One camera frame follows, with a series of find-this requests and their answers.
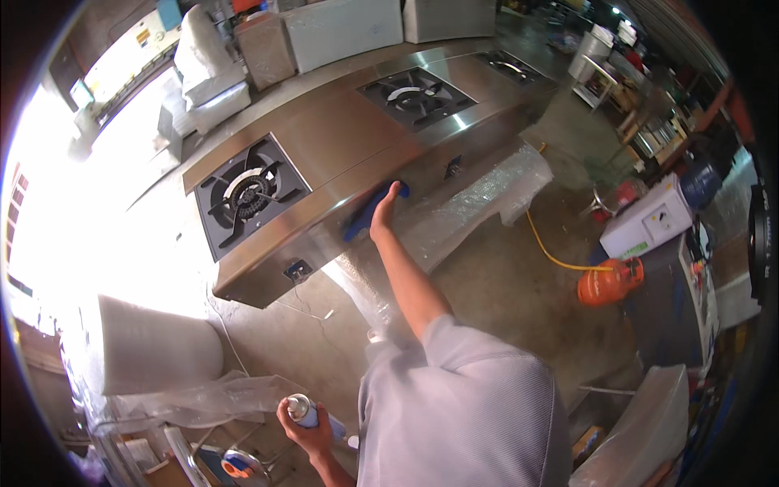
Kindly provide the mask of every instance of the metal table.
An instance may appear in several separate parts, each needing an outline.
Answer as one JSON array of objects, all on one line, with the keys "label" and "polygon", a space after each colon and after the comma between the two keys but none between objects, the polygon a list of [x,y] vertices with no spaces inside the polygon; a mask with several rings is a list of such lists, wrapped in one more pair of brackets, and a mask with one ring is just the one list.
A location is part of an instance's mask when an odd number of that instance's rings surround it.
[{"label": "metal table", "polygon": [[592,115],[597,110],[597,108],[601,106],[603,101],[608,97],[615,86],[619,84],[619,81],[614,79],[614,77],[610,75],[608,71],[600,67],[599,64],[593,61],[589,56],[584,55],[582,57],[584,58],[584,61],[591,64],[595,68],[595,71],[600,73],[606,79],[606,81],[608,81],[600,97],[589,91],[587,87],[584,86],[585,83],[592,77],[592,75],[580,76],[579,79],[573,84],[572,91],[579,95],[582,100],[587,102],[587,104],[592,107],[592,111],[590,112],[590,115]]}]

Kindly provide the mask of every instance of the person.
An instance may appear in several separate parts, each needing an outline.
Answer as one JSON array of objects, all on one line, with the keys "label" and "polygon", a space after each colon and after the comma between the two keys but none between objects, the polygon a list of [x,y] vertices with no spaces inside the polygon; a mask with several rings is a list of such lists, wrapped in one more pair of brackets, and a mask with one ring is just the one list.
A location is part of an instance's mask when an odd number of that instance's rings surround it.
[{"label": "person", "polygon": [[394,182],[370,236],[418,345],[370,344],[360,385],[358,477],[335,460],[327,411],[305,429],[277,416],[327,487],[563,487],[571,473],[568,418],[551,370],[531,353],[464,326],[392,229]]},{"label": "person", "polygon": [[625,59],[627,59],[634,68],[638,69],[638,72],[643,74],[643,61],[641,61],[641,56],[630,47],[626,46],[625,50],[627,51]]}]

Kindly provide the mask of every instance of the yellow gas hose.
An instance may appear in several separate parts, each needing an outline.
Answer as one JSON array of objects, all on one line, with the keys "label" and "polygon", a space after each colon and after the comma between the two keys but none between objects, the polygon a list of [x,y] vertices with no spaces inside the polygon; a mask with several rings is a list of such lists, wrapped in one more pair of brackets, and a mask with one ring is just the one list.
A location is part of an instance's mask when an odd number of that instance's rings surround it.
[{"label": "yellow gas hose", "polygon": [[565,267],[566,269],[573,269],[573,270],[614,270],[613,267],[602,267],[602,266],[572,266],[571,264],[566,264],[564,262],[560,262],[559,260],[552,257],[552,254],[546,251],[544,248],[544,244],[541,243],[541,237],[538,236],[538,232],[535,229],[535,225],[533,225],[533,219],[530,218],[530,211],[526,211],[525,214],[527,215],[527,221],[530,222],[530,228],[533,230],[533,235],[536,236],[536,240],[538,240],[538,246],[541,247],[541,250],[544,251],[546,256],[551,260],[553,263],[557,264],[558,266]]}]

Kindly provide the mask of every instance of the sticker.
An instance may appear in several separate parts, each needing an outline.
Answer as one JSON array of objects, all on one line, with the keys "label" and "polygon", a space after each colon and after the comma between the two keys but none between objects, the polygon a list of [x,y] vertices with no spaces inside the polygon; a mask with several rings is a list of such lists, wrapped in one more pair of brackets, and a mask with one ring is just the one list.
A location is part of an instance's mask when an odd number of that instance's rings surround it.
[{"label": "sticker", "polygon": [[151,37],[151,34],[148,29],[144,29],[141,31],[140,34],[136,36],[136,39],[138,41],[138,44],[141,44],[141,47],[146,43],[146,39]]},{"label": "sticker", "polygon": [[627,252],[623,253],[619,258],[621,260],[625,260],[628,257],[635,256],[637,253],[642,252],[643,250],[646,250],[649,248],[649,244],[646,242],[641,242],[639,245],[636,245],[632,249],[628,250]]}]

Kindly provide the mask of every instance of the aerosol can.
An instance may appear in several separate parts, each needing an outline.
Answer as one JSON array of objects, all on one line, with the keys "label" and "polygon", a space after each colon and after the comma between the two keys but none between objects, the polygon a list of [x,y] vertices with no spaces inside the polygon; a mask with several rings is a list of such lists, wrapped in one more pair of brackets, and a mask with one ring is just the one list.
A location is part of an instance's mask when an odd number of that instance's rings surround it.
[{"label": "aerosol can", "polygon": [[[319,425],[316,417],[316,403],[308,399],[304,394],[292,394],[287,398],[290,403],[287,406],[287,413],[292,421],[298,423],[303,428],[315,428]],[[330,426],[333,428],[333,438],[341,441],[346,437],[346,426],[333,415],[330,417]]]}]

